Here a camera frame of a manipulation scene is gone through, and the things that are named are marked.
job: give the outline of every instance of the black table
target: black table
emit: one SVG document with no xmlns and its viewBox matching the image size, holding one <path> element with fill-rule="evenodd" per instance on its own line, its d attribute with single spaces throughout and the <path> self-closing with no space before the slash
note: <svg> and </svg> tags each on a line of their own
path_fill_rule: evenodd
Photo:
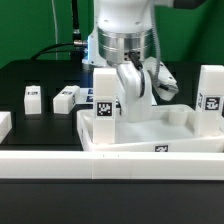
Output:
<svg viewBox="0 0 224 224">
<path fill-rule="evenodd" d="M 195 106 L 199 64 L 168 63 L 180 93 L 170 103 Z M 25 86 L 43 88 L 44 113 L 25 116 Z M 0 111 L 13 129 L 0 150 L 82 150 L 76 106 L 53 114 L 66 85 L 92 86 L 92 73 L 70 61 L 14 61 L 0 70 Z M 166 102 L 157 99 L 159 104 Z M 165 180 L 0 180 L 1 224 L 219 224 L 224 182 Z"/>
</svg>

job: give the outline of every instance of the white block on table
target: white block on table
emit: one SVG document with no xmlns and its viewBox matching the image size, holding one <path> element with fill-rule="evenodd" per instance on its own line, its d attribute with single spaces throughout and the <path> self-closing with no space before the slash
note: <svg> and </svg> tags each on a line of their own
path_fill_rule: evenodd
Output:
<svg viewBox="0 0 224 224">
<path fill-rule="evenodd" d="M 40 86 L 27 86 L 24 97 L 25 114 L 41 114 Z"/>
<path fill-rule="evenodd" d="M 0 143 L 12 128 L 11 113 L 0 112 Z"/>
<path fill-rule="evenodd" d="M 80 94 L 79 86 L 66 86 L 54 99 L 54 113 L 69 114 Z"/>
</svg>

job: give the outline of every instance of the white block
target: white block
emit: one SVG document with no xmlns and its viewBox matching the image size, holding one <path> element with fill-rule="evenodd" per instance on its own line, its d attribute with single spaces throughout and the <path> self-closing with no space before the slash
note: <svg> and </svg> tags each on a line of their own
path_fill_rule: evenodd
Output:
<svg viewBox="0 0 224 224">
<path fill-rule="evenodd" d="M 40 86 L 27 86 L 24 97 L 25 114 L 41 114 Z"/>
<path fill-rule="evenodd" d="M 132 153 L 131 179 L 223 180 L 223 153 Z"/>
<path fill-rule="evenodd" d="M 92 161 L 92 179 L 130 179 L 129 153 L 95 153 Z"/>
<path fill-rule="evenodd" d="M 117 72 L 113 68 L 94 69 L 94 99 L 116 100 Z"/>
<path fill-rule="evenodd" d="M 172 109 L 169 112 L 169 123 L 173 125 L 185 125 L 188 119 L 188 111 L 184 109 Z"/>
<path fill-rule="evenodd" d="M 66 86 L 54 99 L 54 113 L 69 114 L 80 94 L 78 86 Z"/>
<path fill-rule="evenodd" d="M 196 111 L 222 113 L 224 66 L 201 66 Z"/>
<path fill-rule="evenodd" d="M 0 112 L 0 143 L 12 128 L 11 113 Z"/>
<path fill-rule="evenodd" d="M 94 69 L 94 144 L 115 143 L 116 80 L 115 69 Z"/>
<path fill-rule="evenodd" d="M 115 142 L 114 120 L 93 120 L 93 143 L 113 144 Z"/>
<path fill-rule="evenodd" d="M 0 151 L 0 178 L 91 179 L 92 155 L 85 152 Z"/>
<path fill-rule="evenodd" d="M 194 120 L 195 136 L 216 136 L 219 134 L 221 116 L 218 112 L 196 112 Z"/>
</svg>

